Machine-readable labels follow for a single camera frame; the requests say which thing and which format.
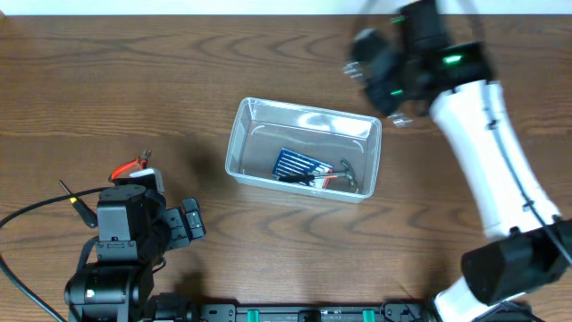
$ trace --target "screwdriver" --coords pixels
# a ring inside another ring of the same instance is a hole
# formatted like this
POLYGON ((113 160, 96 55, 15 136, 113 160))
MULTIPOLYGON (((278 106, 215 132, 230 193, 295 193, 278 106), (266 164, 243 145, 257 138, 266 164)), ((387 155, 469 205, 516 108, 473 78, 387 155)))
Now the screwdriver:
MULTIPOLYGON (((72 192, 68 189, 68 187, 60 180, 60 185, 65 190, 67 194, 72 194, 72 192)), ((96 228, 97 227, 97 215, 96 213, 91 210, 82 199, 79 198, 70 198, 71 204, 75 208, 75 210, 80 214, 81 219, 89 228, 96 228)))

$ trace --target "red pliers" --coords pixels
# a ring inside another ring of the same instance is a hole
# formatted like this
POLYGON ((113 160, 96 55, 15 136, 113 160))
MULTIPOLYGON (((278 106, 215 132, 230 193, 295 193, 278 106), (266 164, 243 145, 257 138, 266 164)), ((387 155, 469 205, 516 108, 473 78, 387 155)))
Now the red pliers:
POLYGON ((147 169, 147 161, 151 157, 151 150, 145 149, 141 156, 136 157, 135 160, 130 161, 124 165, 118 166, 109 176, 109 182, 117 179, 120 175, 132 170, 133 168, 139 167, 139 170, 147 169))

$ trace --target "wooden tabletop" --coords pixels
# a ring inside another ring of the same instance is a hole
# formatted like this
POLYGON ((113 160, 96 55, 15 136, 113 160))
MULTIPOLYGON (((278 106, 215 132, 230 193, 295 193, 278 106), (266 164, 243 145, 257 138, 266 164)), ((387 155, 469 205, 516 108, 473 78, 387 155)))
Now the wooden tabletop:
MULTIPOLYGON (((392 35, 388 17, 372 26, 392 35)), ((9 17, 0 27, 0 211, 107 185, 144 148, 170 206, 196 197, 207 236, 167 254, 154 293, 198 302, 377 303, 424 298, 484 245, 475 203, 428 119, 383 121, 374 196, 361 204, 239 185, 224 171, 244 97, 379 116, 342 73, 355 17, 9 17)), ((467 21, 448 18, 458 42, 467 21)), ((572 210, 570 18, 487 16, 510 117, 544 189, 572 210)), ((96 196, 85 198, 95 205, 96 196)), ((68 202, 0 233, 14 272, 67 317, 63 288, 97 234, 68 202)), ((49 316, 0 276, 0 320, 49 316)), ((572 316, 572 278, 526 297, 548 321, 572 316)))

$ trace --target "gray storage box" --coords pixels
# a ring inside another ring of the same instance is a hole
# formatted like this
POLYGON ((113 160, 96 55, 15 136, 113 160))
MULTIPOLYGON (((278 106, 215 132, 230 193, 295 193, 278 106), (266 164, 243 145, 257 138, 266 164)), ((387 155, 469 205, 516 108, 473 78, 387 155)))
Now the gray storage box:
POLYGON ((232 126, 226 172, 238 182, 309 196, 360 202, 374 193, 382 148, 382 124, 371 116, 247 97, 232 126), (331 179, 327 189, 279 182, 272 170, 282 148, 343 171, 345 158, 357 185, 331 179))

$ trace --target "white wall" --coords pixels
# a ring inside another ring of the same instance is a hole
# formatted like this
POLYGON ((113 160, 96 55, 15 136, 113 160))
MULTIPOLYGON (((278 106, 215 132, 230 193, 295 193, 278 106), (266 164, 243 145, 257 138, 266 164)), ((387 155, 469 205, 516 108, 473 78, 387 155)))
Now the white wall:
MULTIPOLYGON (((367 0, 0 0, 19 14, 355 14, 367 0)), ((393 13, 412 0, 372 0, 372 13, 393 13)), ((438 0, 444 13, 467 13, 438 0)), ((479 13, 572 13, 572 0, 471 0, 479 13)))

